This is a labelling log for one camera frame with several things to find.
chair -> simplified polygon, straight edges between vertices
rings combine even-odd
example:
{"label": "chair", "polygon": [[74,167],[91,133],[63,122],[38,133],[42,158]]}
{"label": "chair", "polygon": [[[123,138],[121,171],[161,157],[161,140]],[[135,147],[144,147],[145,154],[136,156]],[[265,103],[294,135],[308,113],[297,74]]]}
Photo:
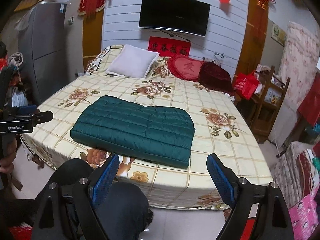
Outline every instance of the chair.
{"label": "chair", "polygon": [[[275,67],[272,66],[269,74],[263,76],[265,78],[264,84],[262,84],[264,88],[260,95],[253,94],[251,97],[254,106],[246,118],[246,122],[258,143],[264,143],[268,138],[290,83],[290,78],[287,79],[286,84],[282,83],[281,80],[276,78],[274,72]],[[282,86],[278,87],[273,84],[272,77],[278,80]],[[276,92],[279,97],[271,96],[273,92]],[[265,100],[267,95],[271,99],[270,102]]]}

red bag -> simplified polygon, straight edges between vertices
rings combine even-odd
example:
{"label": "red bag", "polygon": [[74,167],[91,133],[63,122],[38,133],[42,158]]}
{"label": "red bag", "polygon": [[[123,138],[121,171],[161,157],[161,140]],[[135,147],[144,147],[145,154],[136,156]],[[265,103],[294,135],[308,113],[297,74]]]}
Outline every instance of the red bag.
{"label": "red bag", "polygon": [[259,81],[253,76],[253,73],[254,72],[249,75],[239,73],[234,85],[234,89],[237,90],[237,94],[247,100],[252,97],[259,85]]}

flat screen tv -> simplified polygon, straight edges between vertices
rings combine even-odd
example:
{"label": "flat screen tv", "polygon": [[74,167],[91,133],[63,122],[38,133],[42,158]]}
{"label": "flat screen tv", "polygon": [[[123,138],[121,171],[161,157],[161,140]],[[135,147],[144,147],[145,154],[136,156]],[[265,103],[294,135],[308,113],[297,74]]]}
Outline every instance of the flat screen tv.
{"label": "flat screen tv", "polygon": [[139,28],[205,36],[210,4],[195,0],[142,0]]}

pink blanket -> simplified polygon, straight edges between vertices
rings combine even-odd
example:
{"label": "pink blanket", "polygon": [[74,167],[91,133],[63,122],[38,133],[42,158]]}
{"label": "pink blanket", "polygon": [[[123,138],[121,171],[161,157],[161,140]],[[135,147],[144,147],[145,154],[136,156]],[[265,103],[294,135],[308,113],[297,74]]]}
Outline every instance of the pink blanket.
{"label": "pink blanket", "polygon": [[299,203],[289,209],[295,240],[307,240],[318,225],[316,201],[314,197],[318,187],[305,196]]}

white paneled wall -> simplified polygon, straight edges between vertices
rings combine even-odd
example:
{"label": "white paneled wall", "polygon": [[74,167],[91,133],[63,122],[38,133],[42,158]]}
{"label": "white paneled wall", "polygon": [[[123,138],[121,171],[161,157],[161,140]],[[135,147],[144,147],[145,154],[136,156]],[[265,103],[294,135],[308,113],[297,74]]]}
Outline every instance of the white paneled wall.
{"label": "white paneled wall", "polygon": [[[158,30],[139,29],[142,0],[111,0],[104,11],[102,47],[130,44],[147,49],[149,37],[170,38]],[[196,59],[214,58],[213,51],[226,57],[218,59],[233,77],[239,59],[247,21],[248,0],[230,0],[230,5],[220,8],[219,0],[199,0],[211,5],[206,37],[189,34],[180,36],[191,40],[189,56]]]}

